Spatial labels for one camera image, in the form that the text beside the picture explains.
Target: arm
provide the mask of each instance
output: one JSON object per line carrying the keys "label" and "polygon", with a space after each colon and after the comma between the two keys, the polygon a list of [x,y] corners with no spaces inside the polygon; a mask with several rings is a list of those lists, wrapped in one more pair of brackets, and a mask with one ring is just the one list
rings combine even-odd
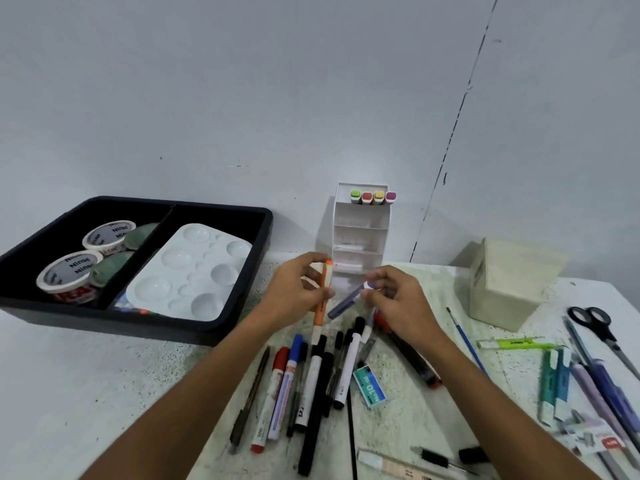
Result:
{"label": "arm", "polygon": [[501,478],[598,479],[460,352],[438,325],[418,280],[392,266],[372,271],[367,280],[381,292],[365,290],[363,297],[438,371]]}
{"label": "arm", "polygon": [[276,270],[260,304],[202,362],[131,425],[81,480],[185,479],[249,364],[277,330],[331,298],[309,267],[327,255],[307,253]]}

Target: black scissors handle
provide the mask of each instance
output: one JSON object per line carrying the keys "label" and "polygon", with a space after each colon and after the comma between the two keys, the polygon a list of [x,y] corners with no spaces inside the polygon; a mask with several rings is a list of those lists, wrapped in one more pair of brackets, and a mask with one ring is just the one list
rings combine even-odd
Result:
{"label": "black scissors handle", "polygon": [[571,317],[571,320],[590,329],[599,339],[616,341],[616,338],[609,330],[611,317],[604,310],[595,306],[591,306],[586,310],[580,308],[580,306],[572,306],[566,312]]}

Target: white wall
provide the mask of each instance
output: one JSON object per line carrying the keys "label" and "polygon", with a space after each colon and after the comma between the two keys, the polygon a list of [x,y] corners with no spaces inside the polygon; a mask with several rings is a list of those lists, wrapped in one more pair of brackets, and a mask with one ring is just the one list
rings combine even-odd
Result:
{"label": "white wall", "polygon": [[464,264],[485,235],[531,242],[640,305],[638,13],[498,1],[414,262]]}
{"label": "white wall", "polygon": [[0,251],[85,198],[275,213],[330,245],[338,181],[399,192],[408,260],[493,0],[11,0],[0,11]]}

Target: white paint palette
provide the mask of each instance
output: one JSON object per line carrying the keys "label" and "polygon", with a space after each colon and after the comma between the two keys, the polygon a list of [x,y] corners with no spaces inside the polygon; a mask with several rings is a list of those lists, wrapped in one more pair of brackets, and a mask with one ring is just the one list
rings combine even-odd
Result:
{"label": "white paint palette", "polygon": [[133,278],[127,298],[137,308],[168,317],[216,320],[251,248],[213,227],[186,224]]}

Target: scissors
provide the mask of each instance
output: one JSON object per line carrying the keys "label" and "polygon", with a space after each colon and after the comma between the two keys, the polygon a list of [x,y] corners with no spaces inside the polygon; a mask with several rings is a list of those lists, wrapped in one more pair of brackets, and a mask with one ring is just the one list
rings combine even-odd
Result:
{"label": "scissors", "polygon": [[615,355],[622,361],[623,364],[627,366],[627,368],[636,376],[636,378],[640,379],[640,372],[636,369],[636,366],[629,360],[629,357],[625,355],[624,352],[620,349],[616,338],[613,336],[611,330],[609,330],[609,325],[611,325],[611,317],[604,310],[596,308],[592,306],[587,308],[586,310],[580,308],[579,306],[572,306],[567,309],[567,314],[571,317],[571,320],[574,322],[587,327],[589,330],[594,332],[597,338],[601,339],[609,348],[613,351]]}

